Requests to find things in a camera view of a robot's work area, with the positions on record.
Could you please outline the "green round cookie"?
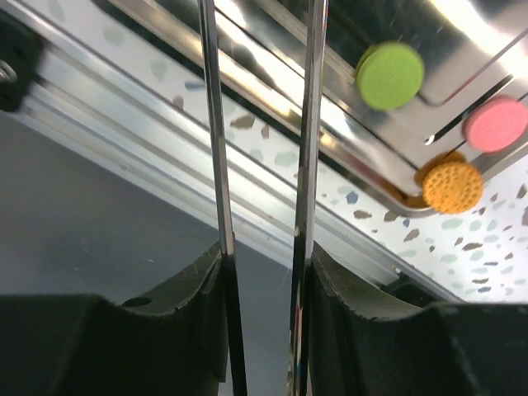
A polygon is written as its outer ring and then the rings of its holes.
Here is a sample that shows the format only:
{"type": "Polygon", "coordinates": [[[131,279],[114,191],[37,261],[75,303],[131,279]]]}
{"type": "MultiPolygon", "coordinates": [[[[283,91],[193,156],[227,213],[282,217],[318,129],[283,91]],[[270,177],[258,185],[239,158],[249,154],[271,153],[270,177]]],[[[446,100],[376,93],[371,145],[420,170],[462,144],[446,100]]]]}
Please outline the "green round cookie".
{"type": "Polygon", "coordinates": [[[372,45],[361,56],[354,74],[364,103],[379,111],[407,104],[420,91],[424,78],[421,55],[398,41],[372,45]]]}

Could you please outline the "left black mounting bracket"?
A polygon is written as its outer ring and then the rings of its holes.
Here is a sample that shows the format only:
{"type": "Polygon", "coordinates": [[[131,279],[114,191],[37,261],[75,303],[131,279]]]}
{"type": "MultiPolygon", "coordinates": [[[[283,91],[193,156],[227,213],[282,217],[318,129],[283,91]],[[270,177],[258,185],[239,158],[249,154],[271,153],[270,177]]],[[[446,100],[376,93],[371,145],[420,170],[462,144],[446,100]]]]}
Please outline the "left black mounting bracket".
{"type": "Polygon", "coordinates": [[[37,32],[1,11],[1,111],[16,112],[21,107],[44,47],[37,32]]]}

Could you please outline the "pink round cookie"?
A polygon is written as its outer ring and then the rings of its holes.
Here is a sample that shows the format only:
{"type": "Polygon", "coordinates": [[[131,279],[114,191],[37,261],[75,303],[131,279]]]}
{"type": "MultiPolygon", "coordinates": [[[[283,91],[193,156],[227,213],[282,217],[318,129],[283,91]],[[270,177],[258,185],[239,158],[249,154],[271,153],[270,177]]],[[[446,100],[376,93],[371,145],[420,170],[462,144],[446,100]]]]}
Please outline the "pink round cookie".
{"type": "Polygon", "coordinates": [[[494,153],[515,143],[526,127],[526,106],[512,97],[499,96],[485,102],[467,117],[463,134],[473,149],[494,153]]]}

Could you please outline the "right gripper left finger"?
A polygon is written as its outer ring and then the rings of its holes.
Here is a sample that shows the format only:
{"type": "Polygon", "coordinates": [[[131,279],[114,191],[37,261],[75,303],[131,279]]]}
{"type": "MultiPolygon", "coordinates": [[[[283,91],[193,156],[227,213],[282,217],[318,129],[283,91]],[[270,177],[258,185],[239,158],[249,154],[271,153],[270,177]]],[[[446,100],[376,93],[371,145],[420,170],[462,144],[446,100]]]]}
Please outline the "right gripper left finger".
{"type": "Polygon", "coordinates": [[[228,331],[219,245],[150,291],[1,298],[4,395],[215,395],[228,331]]]}

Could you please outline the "steel serving tray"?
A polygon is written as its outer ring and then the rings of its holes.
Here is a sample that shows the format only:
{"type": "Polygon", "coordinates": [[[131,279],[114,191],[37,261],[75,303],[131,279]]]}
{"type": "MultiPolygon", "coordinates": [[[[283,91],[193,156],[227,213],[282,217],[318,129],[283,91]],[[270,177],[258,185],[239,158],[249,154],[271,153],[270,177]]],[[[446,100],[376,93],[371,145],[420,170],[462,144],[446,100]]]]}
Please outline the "steel serving tray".
{"type": "Polygon", "coordinates": [[[214,18],[229,96],[296,136],[321,81],[325,162],[400,214],[431,214],[436,160],[490,180],[527,153],[524,1],[217,1],[214,18]]]}

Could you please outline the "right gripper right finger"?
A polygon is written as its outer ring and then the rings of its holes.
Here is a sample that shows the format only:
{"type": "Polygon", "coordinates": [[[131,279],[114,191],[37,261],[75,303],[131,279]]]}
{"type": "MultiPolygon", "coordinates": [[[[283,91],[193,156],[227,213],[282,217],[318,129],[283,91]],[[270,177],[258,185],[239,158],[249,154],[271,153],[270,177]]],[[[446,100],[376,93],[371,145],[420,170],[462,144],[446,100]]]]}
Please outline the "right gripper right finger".
{"type": "Polygon", "coordinates": [[[313,251],[309,364],[316,395],[524,395],[527,307],[389,295],[313,251]]]}

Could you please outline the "orange round biscuit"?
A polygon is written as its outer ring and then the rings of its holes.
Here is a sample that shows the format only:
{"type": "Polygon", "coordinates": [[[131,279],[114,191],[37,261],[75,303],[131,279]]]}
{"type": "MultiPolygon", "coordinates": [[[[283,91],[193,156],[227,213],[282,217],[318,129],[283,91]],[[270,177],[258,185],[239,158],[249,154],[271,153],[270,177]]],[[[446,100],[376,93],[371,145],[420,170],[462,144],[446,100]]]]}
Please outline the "orange round biscuit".
{"type": "Polygon", "coordinates": [[[456,215],[474,208],[483,189],[483,178],[470,163],[442,163],[424,177],[422,198],[435,211],[456,215]]]}

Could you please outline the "metal tongs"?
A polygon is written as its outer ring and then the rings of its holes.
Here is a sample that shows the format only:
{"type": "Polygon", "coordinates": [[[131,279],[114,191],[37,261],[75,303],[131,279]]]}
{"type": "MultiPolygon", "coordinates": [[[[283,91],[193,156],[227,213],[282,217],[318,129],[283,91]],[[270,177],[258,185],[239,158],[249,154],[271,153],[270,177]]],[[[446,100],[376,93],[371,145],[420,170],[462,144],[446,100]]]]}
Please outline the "metal tongs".
{"type": "MultiPolygon", "coordinates": [[[[248,392],[248,385],[236,270],[235,235],[229,195],[215,4],[212,1],[200,1],[198,8],[210,123],[221,271],[225,283],[224,299],[232,389],[235,395],[245,395],[248,392]]],[[[327,18],[328,2],[313,1],[309,4],[290,300],[290,380],[287,385],[289,395],[305,395],[308,384],[310,281],[314,252],[318,141],[327,18]]]]}

